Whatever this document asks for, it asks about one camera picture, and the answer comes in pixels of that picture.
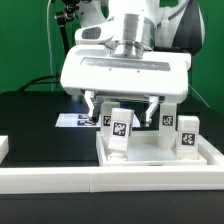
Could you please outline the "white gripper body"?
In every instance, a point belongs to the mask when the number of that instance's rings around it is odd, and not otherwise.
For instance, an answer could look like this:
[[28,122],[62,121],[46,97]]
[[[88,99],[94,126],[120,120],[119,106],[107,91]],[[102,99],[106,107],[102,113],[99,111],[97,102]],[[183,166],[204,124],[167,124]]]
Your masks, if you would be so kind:
[[103,45],[77,45],[66,56],[61,85],[70,95],[94,91],[182,103],[188,94],[190,67],[189,53],[147,51],[142,59],[115,58]]

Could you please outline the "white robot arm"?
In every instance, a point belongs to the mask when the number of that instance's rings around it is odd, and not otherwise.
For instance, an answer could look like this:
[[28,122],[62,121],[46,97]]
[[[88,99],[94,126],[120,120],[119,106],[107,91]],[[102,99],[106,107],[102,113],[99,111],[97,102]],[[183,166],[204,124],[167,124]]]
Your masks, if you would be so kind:
[[202,48],[205,28],[197,0],[81,1],[81,28],[67,53],[61,85],[82,94],[96,121],[105,100],[146,102],[149,122],[158,104],[178,105],[188,94],[192,56]]

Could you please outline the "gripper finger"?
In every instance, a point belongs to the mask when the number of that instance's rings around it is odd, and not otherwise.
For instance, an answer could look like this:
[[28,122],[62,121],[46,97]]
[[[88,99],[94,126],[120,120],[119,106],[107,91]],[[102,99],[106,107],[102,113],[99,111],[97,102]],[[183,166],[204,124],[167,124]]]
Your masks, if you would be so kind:
[[88,117],[94,122],[99,121],[100,109],[97,104],[96,94],[94,91],[86,90],[84,93],[84,98],[89,108]]
[[147,110],[142,114],[140,124],[142,127],[149,127],[152,122],[152,115],[158,109],[159,97],[150,96],[149,97],[149,106]]

